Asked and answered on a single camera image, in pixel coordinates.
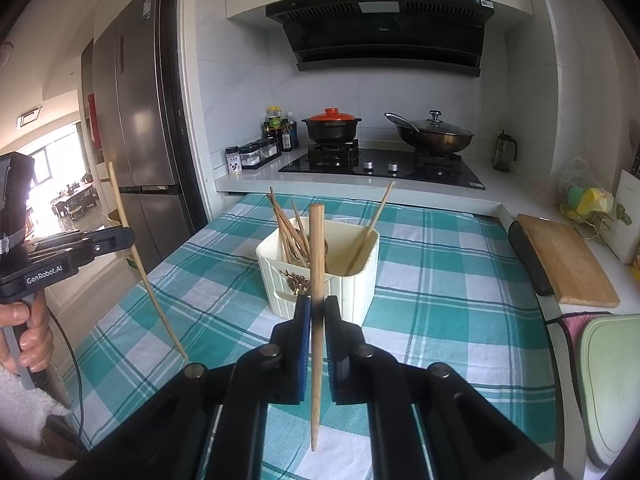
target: checkered tablecloth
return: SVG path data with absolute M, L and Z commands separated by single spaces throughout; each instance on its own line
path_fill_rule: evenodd
M 292 214 L 312 197 L 279 196 Z M 326 217 L 367 224 L 377 203 L 321 198 Z M 235 362 L 268 341 L 273 315 L 255 256 L 276 228 L 263 195 L 250 194 L 151 274 L 156 295 L 190 359 Z M 505 416 L 552 453 L 556 403 L 538 302 L 500 223 L 492 218 L 387 205 L 376 225 L 380 261 L 365 338 L 400 362 L 450 364 Z M 94 446 L 184 365 L 144 288 L 114 306 L 77 349 L 84 385 L 84 442 Z M 78 398 L 76 375 L 64 380 Z M 335 406 L 324 386 L 319 450 L 309 449 L 310 395 L 270 406 L 262 477 L 369 479 L 365 406 Z M 76 407 L 73 422 L 77 425 Z

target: hand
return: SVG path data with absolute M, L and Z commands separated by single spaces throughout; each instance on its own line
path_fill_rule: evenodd
M 21 301 L 0 304 L 0 328 L 17 326 L 29 319 L 29 308 Z M 44 370 L 53 354 L 53 333 L 49 328 L 49 309 L 44 290 L 36 293 L 31 306 L 31 326 L 20 337 L 20 364 L 32 372 Z M 17 373 L 14 358 L 0 330 L 0 364 Z

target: wooden chopstick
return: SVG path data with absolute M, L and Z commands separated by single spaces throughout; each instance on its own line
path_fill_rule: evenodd
M 324 204 L 309 208 L 311 246 L 311 451 L 318 446 L 324 339 Z
M 300 265 L 302 267 L 305 267 L 308 269 L 307 260 L 300 252 L 300 249 L 298 248 L 298 243 L 296 243 L 295 229 L 293 228 L 293 225 L 291 225 L 291 222 L 289 222 L 289 219 L 284 214 L 284 211 L 280 208 L 280 205 L 276 201 L 276 197 L 273 194 L 273 188 L 271 189 L 271 194 L 267 194 L 267 197 L 271 201 L 271 204 L 273 205 L 273 211 L 278 220 L 278 228 L 280 229 L 281 236 L 284 237 L 284 238 L 281 238 L 281 240 L 284 245 L 285 255 L 287 256 L 287 263 L 290 263 L 292 265 L 294 264 L 293 258 L 290 259 L 291 261 L 289 260 L 289 255 L 292 254 L 292 256 L 295 256 L 300 261 Z
M 109 174 L 109 179 L 111 181 L 111 187 L 113 188 L 113 196 L 116 199 L 116 207 L 118 208 L 120 223 L 123 225 L 123 227 L 129 227 L 129 221 L 127 220 L 127 213 L 124 211 L 124 206 L 122 205 L 122 197 L 120 196 L 118 179 L 116 178 L 116 173 L 113 169 L 113 162 L 111 161 L 107 163 L 107 172 Z M 158 303 L 158 298 L 156 298 L 156 295 L 154 294 L 154 290 L 151 288 L 151 283 L 149 283 L 149 278 L 146 275 L 145 267 L 142 266 L 142 260 L 140 259 L 140 254 L 138 253 L 138 248 L 136 247 L 135 243 L 131 246 L 131 254 L 133 255 L 133 260 L 136 263 L 138 272 L 142 277 L 142 282 L 145 284 L 146 291 L 148 292 L 149 297 L 151 298 L 151 303 L 153 303 L 153 306 L 156 312 L 158 313 L 158 317 L 160 318 L 160 321 L 162 321 L 162 324 L 166 328 L 166 331 L 169 333 L 169 337 L 171 337 L 171 339 L 175 343 L 175 347 L 178 349 L 178 352 L 180 352 L 180 354 L 182 355 L 185 361 L 189 361 L 189 356 L 187 355 L 187 352 L 185 351 L 182 344 L 180 343 L 180 339 L 175 334 L 174 329 L 171 327 L 171 324 L 169 323 L 167 316 L 164 314 L 164 312 L 162 311 L 162 308 L 160 307 L 160 304 Z
M 293 227 L 293 225 L 291 225 L 291 222 L 289 222 L 289 219 L 287 218 L 287 215 L 284 214 L 284 211 L 280 207 L 280 204 L 278 204 L 278 201 L 276 200 L 276 195 L 273 192 L 273 187 L 270 187 L 269 190 L 271 191 L 271 199 L 270 200 L 271 200 L 271 203 L 273 204 L 273 209 L 276 211 L 276 214 L 279 214 L 282 217 L 282 219 L 284 220 L 285 228 L 289 231 L 289 233 L 291 234 L 291 236 L 295 240 L 295 242 L 298 245 L 298 247 L 301 248 L 303 251 L 305 251 L 304 242 L 302 241 L 302 238 L 298 234 L 298 231 L 295 229 L 295 227 Z
M 358 246 L 358 248 L 356 249 L 355 253 L 353 254 L 353 258 L 349 262 L 349 265 L 347 266 L 347 270 L 344 271 L 344 275 L 345 276 L 348 276 L 349 273 L 353 270 L 353 266 L 356 264 L 357 259 L 360 257 L 360 254 L 362 253 L 362 250 L 364 249 L 364 245 L 365 245 L 367 239 L 369 238 L 369 235 L 373 231 L 373 228 L 376 226 L 376 222 L 378 221 L 380 213 L 382 213 L 382 209 L 385 206 L 386 199 L 389 197 L 389 193 L 391 192 L 391 188 L 395 185 L 395 183 L 396 183 L 396 181 L 392 180 L 389 183 L 388 187 L 386 188 L 385 194 L 382 197 L 382 200 L 380 201 L 380 205 L 378 206 L 378 209 L 376 209 L 376 213 L 375 213 L 375 215 L 373 215 L 373 218 L 371 219 L 371 222 L 369 223 L 369 226 L 367 227 L 367 230 L 365 231 L 364 236 L 362 237 L 362 240 L 360 241 L 360 245 Z
M 309 259 L 311 258 L 311 248 L 309 246 L 309 238 L 306 237 L 306 231 L 305 231 L 305 226 L 302 223 L 302 218 L 300 218 L 300 213 L 298 213 L 298 208 L 296 207 L 295 202 L 293 202 L 293 200 L 291 200 L 291 206 L 293 207 L 293 212 L 296 215 L 296 222 L 298 223 L 298 227 L 300 228 L 300 233 L 301 234 L 301 238 L 302 241 L 304 242 L 305 245 L 305 251 L 306 254 L 309 256 Z

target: stainless steel refrigerator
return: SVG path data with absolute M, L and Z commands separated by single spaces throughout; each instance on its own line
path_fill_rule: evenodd
M 174 20 L 161 0 L 133 0 L 94 43 L 95 108 L 106 162 L 113 161 L 122 203 L 147 272 L 204 223 L 202 199 L 190 178 L 193 160 L 179 87 L 167 72 Z

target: wooden cutting board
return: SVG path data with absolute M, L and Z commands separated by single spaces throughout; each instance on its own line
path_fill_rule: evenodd
M 620 304 L 607 275 L 582 237 L 570 225 L 518 215 L 558 303 L 612 308 Z

